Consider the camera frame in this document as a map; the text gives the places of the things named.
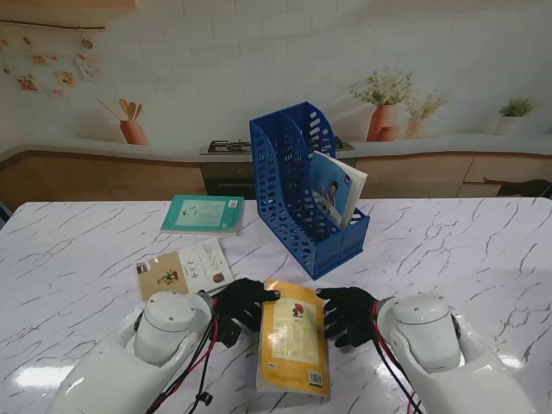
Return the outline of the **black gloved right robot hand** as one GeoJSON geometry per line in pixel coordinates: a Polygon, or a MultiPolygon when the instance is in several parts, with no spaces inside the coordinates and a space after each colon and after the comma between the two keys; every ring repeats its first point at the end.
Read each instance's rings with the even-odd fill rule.
{"type": "Polygon", "coordinates": [[[316,290],[324,301],[325,337],[336,348],[357,348],[372,341],[373,309],[379,303],[369,292],[358,287],[334,287],[316,290]]]}

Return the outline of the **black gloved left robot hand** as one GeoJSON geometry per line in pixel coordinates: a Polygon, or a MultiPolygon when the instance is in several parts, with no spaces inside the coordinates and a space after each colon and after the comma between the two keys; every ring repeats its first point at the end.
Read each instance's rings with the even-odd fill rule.
{"type": "Polygon", "coordinates": [[[266,290],[263,283],[238,279],[214,295],[219,316],[237,321],[253,332],[260,330],[262,305],[280,299],[279,291],[266,290]]]}

